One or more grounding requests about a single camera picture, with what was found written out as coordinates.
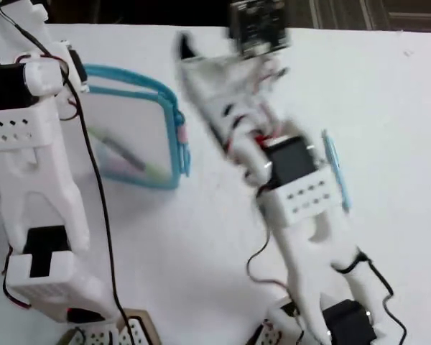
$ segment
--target white robotic arm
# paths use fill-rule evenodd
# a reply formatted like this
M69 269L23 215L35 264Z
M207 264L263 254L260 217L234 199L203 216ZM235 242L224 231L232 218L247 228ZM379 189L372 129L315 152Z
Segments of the white robotic arm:
M52 40L45 20L41 5L0 1L0 34L17 55L26 56L23 63L0 64L0 215L14 251L6 284L57 322L116 320L111 288L81 259L89 248L89 229L55 98L68 80L75 91L86 90L85 80L69 44ZM68 68L68 80L54 56ZM29 212L31 199L45 208ZM47 219L47 210L56 220Z
M246 168L246 182L258 188L259 210L285 261L293 311L284 310L291 304L284 301L267 318L286 334L295 333L296 318L324 345L398 344L399 334L387 325L387 299L375 293L381 275L348 229L346 191L333 168L338 162L317 157L305 134L269 105L272 84L285 73L274 56L204 58L184 35L180 59L188 98L224 152ZM353 300L323 307L326 269L343 274Z

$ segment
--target white table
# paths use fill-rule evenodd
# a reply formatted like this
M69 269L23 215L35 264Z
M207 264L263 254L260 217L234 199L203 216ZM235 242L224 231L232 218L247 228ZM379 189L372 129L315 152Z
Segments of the white table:
M178 88L176 27L62 25L84 62L136 70ZM190 28L198 49L223 55L221 29ZM328 128L353 198L359 244L394 286L391 309L409 328L406 344L431 344L431 34L296 29L282 62L290 115L318 142ZM0 40L0 56L6 57ZM264 240L253 192L224 161L193 107L181 99L193 173L175 193L106 182L117 280L125 307L147 309L166 345L244 344L283 292L250 283L246 259ZM78 123L64 125L92 233L88 261L109 279L98 191ZM0 271L6 239L0 226ZM255 264L284 279L276 245ZM53 344L64 326L12 306L1 293L0 344Z

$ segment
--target blue plastic frame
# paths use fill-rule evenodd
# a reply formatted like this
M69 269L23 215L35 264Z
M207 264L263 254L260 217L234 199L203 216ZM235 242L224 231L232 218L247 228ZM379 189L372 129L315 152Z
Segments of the blue plastic frame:
M133 92L123 91L114 88L106 88L101 86L91 86L91 93L129 97L129 98L141 98L149 101L158 103L164 112L164 118L166 122L167 138L170 148L171 166L172 166L172 178L168 183L153 183L144 180L138 180L128 176L120 176L109 172L101 167L101 173L112 180L117 180L123 183L132 183L147 188L155 189L175 189L179 185L180 175L190 174L190 151L187 143L181 143L178 140L177 129L180 126L185 125L185 117L179 111L177 105L176 95L163 83L157 80L140 75L130 70L124 70L122 68L115 68L104 65L85 65L86 73L88 76L105 78L109 80L120 81L123 83L141 86L144 88L152 89L156 92Z

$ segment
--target dark floor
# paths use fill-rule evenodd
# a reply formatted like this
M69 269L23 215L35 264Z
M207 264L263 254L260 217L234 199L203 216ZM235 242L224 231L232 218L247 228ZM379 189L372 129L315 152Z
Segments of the dark floor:
M285 1L290 27L431 32L431 0ZM50 3L53 22L227 26L230 0L52 0Z

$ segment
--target hole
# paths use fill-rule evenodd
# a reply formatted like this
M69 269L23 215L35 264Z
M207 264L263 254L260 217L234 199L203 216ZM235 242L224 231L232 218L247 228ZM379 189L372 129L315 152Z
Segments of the hole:
M223 117L227 117L230 114L231 110L233 109L233 106L234 104L231 103L225 107L225 109L223 110Z

